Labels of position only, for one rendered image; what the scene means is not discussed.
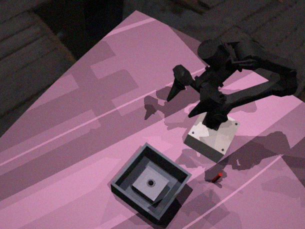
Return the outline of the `dark red peg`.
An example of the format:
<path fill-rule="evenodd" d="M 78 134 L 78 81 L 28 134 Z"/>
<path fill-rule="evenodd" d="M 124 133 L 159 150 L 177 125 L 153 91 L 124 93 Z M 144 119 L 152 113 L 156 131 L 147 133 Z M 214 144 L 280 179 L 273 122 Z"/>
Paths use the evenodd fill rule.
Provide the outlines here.
<path fill-rule="evenodd" d="M 212 183 L 215 183 L 220 177 L 222 176 L 222 173 L 217 174 L 213 179 L 212 179 Z"/>

